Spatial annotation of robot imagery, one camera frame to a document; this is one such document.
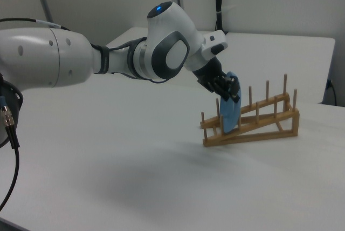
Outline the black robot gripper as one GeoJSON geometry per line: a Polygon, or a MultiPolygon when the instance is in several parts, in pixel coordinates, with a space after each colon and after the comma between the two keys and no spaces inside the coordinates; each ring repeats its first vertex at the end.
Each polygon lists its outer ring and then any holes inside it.
{"type": "Polygon", "coordinates": [[[197,81],[211,93],[220,95],[225,101],[231,97],[236,104],[240,100],[240,83],[237,76],[226,77],[220,61],[213,57],[201,69],[193,71],[197,81]]]}

